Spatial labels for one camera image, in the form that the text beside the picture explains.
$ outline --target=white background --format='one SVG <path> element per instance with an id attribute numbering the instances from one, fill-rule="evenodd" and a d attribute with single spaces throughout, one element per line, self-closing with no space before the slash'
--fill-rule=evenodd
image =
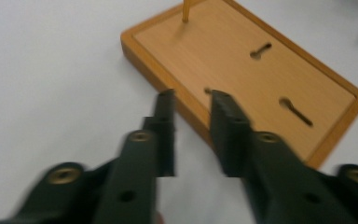
<path id="1" fill-rule="evenodd" d="M 140 128 L 157 92 L 124 58 L 119 36 L 180 3 L 0 1 L 0 218 L 50 166 L 94 168 Z M 358 87 L 358 0 L 239 3 Z M 240 181 L 222 175 L 179 116 L 176 128 L 178 176 L 158 181 L 166 223 L 254 223 Z M 341 163 L 358 163 L 358 119 L 321 170 Z"/>

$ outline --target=wooden base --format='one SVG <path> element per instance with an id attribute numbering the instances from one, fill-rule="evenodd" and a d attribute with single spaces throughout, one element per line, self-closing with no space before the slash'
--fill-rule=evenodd
<path id="1" fill-rule="evenodd" d="M 312 167 L 358 114 L 356 87 L 231 0 L 193 1 L 188 23 L 174 7 L 121 42 L 159 91 L 176 90 L 179 112 L 208 143 L 205 88 L 233 95 L 256 130 L 279 134 Z"/>

